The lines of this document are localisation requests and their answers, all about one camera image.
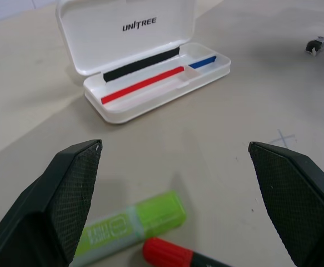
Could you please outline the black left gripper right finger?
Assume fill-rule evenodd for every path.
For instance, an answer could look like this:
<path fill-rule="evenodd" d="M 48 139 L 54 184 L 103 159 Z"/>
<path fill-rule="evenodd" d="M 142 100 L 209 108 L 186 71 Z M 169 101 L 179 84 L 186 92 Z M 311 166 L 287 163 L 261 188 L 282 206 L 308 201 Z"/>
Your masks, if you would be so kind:
<path fill-rule="evenodd" d="M 324 172 L 306 155 L 250 142 L 263 202 L 296 266 L 324 266 Z"/>

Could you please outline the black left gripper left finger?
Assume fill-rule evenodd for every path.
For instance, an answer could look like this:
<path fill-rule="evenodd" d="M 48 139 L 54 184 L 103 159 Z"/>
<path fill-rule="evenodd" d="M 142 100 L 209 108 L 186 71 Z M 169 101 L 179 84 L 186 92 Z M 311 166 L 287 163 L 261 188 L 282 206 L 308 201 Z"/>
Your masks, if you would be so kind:
<path fill-rule="evenodd" d="M 0 266 L 69 266 L 91 207 L 99 139 L 57 153 L 0 222 Z"/>

